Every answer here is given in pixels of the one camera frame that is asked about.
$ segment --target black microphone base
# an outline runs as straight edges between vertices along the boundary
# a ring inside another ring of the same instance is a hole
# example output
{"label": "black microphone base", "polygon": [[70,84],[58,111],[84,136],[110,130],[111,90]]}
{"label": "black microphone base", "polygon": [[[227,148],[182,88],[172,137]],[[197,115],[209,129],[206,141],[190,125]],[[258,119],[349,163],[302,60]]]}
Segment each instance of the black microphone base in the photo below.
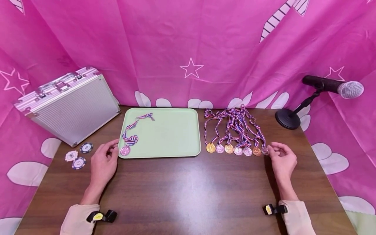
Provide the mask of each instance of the black microphone base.
{"label": "black microphone base", "polygon": [[290,118],[291,113],[289,109],[280,109],[276,112],[276,120],[284,128],[295,130],[300,126],[300,118],[296,114]]}

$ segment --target wooden table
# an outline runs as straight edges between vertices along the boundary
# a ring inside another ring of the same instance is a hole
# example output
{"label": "wooden table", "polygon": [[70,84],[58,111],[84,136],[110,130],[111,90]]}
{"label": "wooden table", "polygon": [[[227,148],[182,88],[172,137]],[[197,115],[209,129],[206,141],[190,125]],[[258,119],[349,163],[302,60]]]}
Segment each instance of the wooden table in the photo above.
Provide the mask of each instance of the wooden table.
{"label": "wooden table", "polygon": [[[68,208],[80,202],[90,181],[90,157],[101,143],[116,139],[124,113],[86,141],[81,170],[65,162],[72,148],[59,147],[16,234],[58,234]],[[201,153],[194,158],[119,159],[115,177],[100,202],[101,211],[118,212],[113,224],[98,223],[94,234],[274,235],[287,234],[281,216],[266,216],[262,206],[279,200],[269,157],[208,153],[204,110],[197,110]],[[304,133],[282,128],[275,110],[251,109],[266,140],[289,145],[298,157],[292,182],[305,201],[317,235],[356,235]],[[219,127],[224,133],[225,124]],[[213,138],[215,122],[208,124]]]}

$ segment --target beige sleeve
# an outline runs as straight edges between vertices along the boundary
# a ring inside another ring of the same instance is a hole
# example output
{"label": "beige sleeve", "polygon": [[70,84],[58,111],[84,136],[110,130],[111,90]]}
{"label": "beige sleeve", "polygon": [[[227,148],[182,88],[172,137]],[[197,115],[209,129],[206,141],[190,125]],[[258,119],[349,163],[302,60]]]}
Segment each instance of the beige sleeve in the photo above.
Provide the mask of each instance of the beige sleeve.
{"label": "beige sleeve", "polygon": [[279,204],[287,207],[287,213],[282,217],[289,235],[316,235],[304,202],[282,200]]}
{"label": "beige sleeve", "polygon": [[60,235],[91,235],[95,223],[89,223],[86,218],[93,211],[99,211],[99,205],[74,205],[69,208],[61,225]]}

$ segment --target right hand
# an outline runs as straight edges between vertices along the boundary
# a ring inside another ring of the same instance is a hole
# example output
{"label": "right hand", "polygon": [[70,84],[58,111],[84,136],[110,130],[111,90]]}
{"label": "right hand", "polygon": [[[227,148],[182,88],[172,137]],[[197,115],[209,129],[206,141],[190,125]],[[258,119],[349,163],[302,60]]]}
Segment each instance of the right hand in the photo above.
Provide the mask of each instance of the right hand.
{"label": "right hand", "polygon": [[93,186],[104,188],[114,176],[117,160],[119,139],[99,146],[91,157],[91,183]]}
{"label": "right hand", "polygon": [[298,163],[296,161],[296,155],[285,144],[272,142],[267,146],[269,150],[269,156],[271,158],[271,164],[273,166],[274,175],[278,182],[285,180],[290,181],[291,174]]}

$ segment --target green tray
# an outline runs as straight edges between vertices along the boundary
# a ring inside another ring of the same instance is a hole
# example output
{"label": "green tray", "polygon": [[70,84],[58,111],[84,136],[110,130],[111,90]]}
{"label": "green tray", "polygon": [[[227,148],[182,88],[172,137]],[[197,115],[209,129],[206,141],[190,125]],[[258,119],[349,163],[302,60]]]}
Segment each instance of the green tray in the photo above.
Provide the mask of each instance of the green tray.
{"label": "green tray", "polygon": [[130,147],[127,156],[120,158],[169,158],[192,157],[201,152],[199,118],[194,109],[131,108],[125,113],[120,133],[119,149],[124,146],[121,137],[124,129],[135,122],[136,117],[153,113],[150,118],[140,119],[137,126],[127,131],[127,136],[137,135],[138,142]]}

